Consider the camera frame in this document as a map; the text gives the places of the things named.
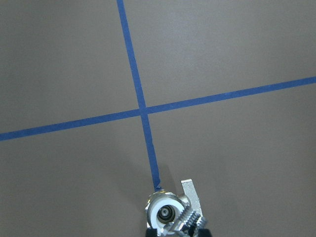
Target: gray floor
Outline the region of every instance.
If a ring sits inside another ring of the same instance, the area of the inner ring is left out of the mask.
[[[126,0],[148,106],[316,76],[316,2]],[[0,1],[0,133],[137,109],[116,1]],[[215,237],[316,236],[316,84],[149,116]],[[0,236],[144,236],[139,117],[0,142]]]

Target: blue tape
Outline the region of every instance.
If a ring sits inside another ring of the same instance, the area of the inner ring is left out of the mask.
[[[120,22],[122,25],[125,45],[126,45],[127,56],[129,60],[130,69],[132,72],[137,102],[138,102],[138,106],[140,110],[143,130],[144,130],[144,136],[145,136],[145,141],[146,141],[146,146],[147,146],[149,164],[150,164],[150,168],[152,172],[154,189],[155,191],[159,191],[161,190],[159,169],[158,169],[158,164],[157,164],[157,159],[156,159],[155,148],[153,145],[153,137],[152,137],[152,132],[151,132],[150,124],[149,124],[149,118],[148,118],[148,114],[146,113],[145,97],[144,97],[144,93],[143,93],[143,89],[142,89],[142,85],[141,85],[141,81],[140,81],[140,77],[138,73],[132,39],[129,32],[126,12],[124,8],[124,2],[123,0],[117,0],[117,4],[118,4],[118,12],[119,12],[119,17],[120,17]]]
[[[23,130],[18,130],[14,132],[6,132],[6,133],[0,134],[0,141],[10,140],[10,139],[15,139],[15,138],[20,138],[20,137],[33,136],[33,135],[38,135],[38,134],[48,133],[48,132],[55,132],[55,131],[75,128],[75,127],[88,126],[88,125],[93,125],[97,123],[115,121],[118,119],[126,119],[126,118],[131,118],[131,117],[136,117],[136,116],[140,116],[139,110],[130,110],[130,111],[119,112],[115,114],[102,115],[102,116],[84,118],[84,119],[75,120],[75,121],[56,123],[56,124],[51,124],[47,126],[23,129]]]
[[[275,90],[282,90],[282,89],[308,85],[308,84],[313,84],[313,83],[316,83],[316,77],[292,80],[292,81],[281,82],[281,83],[271,84],[271,85],[264,85],[260,87],[255,87],[255,88],[250,88],[250,89],[245,89],[245,90],[237,90],[237,91],[232,91],[232,92],[227,92],[227,93],[222,93],[222,94],[217,94],[217,95],[210,95],[210,96],[200,97],[200,98],[191,99],[191,100],[184,100],[184,101],[179,101],[179,102],[174,102],[174,103],[169,103],[169,104],[164,104],[164,105],[151,106],[151,107],[146,108],[146,113],[154,114],[154,113],[159,113],[159,112],[168,111],[168,110],[175,110],[175,109],[190,107],[194,105],[212,103],[212,102],[221,101],[221,100],[228,100],[228,99],[233,99],[233,98],[238,98],[238,97],[243,97],[243,96],[248,96],[248,95],[266,93],[266,92],[271,92]]]

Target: blue line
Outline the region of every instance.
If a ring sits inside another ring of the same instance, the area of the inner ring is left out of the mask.
[[[130,110],[130,111],[119,112],[115,114],[102,115],[102,116],[84,118],[84,119],[75,120],[75,121],[56,123],[56,124],[51,124],[51,125],[46,125],[46,126],[41,126],[41,127],[28,128],[28,129],[18,130],[14,132],[6,132],[6,133],[0,134],[0,141],[10,140],[10,139],[15,139],[15,138],[20,138],[20,137],[33,136],[33,135],[38,135],[38,134],[48,133],[48,132],[55,132],[55,131],[75,128],[75,127],[88,126],[88,125],[93,125],[97,123],[115,121],[119,119],[126,119],[126,118],[131,118],[131,117],[136,117],[136,116],[140,116],[139,110]]]
[[[237,90],[237,91],[232,91],[232,92],[227,92],[227,93],[222,93],[222,94],[217,94],[217,95],[210,95],[210,96],[200,97],[200,98],[191,99],[191,100],[184,100],[184,101],[179,101],[179,102],[174,102],[174,103],[169,103],[169,104],[164,104],[164,105],[151,106],[146,109],[146,113],[154,114],[154,113],[159,113],[159,112],[168,111],[168,110],[176,110],[179,108],[212,103],[212,102],[221,101],[221,100],[228,100],[228,99],[233,99],[233,98],[238,98],[238,97],[243,97],[243,96],[248,96],[248,95],[266,93],[266,92],[271,92],[275,90],[282,90],[282,89],[308,85],[308,84],[313,84],[313,83],[316,83],[316,77],[292,80],[292,81],[281,82],[281,83],[271,84],[271,85],[264,85],[260,87],[255,87],[255,88],[250,88],[250,89],[245,89],[245,90]]]
[[[134,80],[134,86],[135,86],[139,111],[140,111],[143,130],[144,130],[144,136],[145,136],[145,141],[146,141],[146,146],[147,146],[149,164],[150,164],[150,168],[152,172],[154,189],[155,191],[159,191],[161,190],[159,169],[158,169],[158,164],[157,164],[157,159],[156,159],[155,148],[153,144],[152,132],[150,129],[149,118],[148,118],[148,114],[146,113],[145,97],[144,97],[144,93],[143,93],[143,89],[142,89],[142,85],[141,85],[141,81],[140,81],[140,77],[139,77],[139,73],[137,69],[137,63],[135,59],[132,39],[129,32],[126,12],[124,8],[124,2],[123,0],[117,0],[117,4],[118,4],[118,12],[119,12],[119,17],[120,17],[120,22],[122,25],[125,45],[126,45],[127,56],[129,60],[130,69],[132,72],[132,77]]]

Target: metal part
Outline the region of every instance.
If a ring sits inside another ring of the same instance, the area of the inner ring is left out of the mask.
[[[183,195],[161,190],[149,196],[145,208],[147,228],[157,229],[157,236],[192,237],[201,221],[202,210],[192,179],[181,184]]]

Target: circular hole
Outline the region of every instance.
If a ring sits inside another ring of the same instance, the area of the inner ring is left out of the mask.
[[[174,220],[175,211],[170,205],[163,206],[157,213],[158,220],[164,224],[167,224]]]

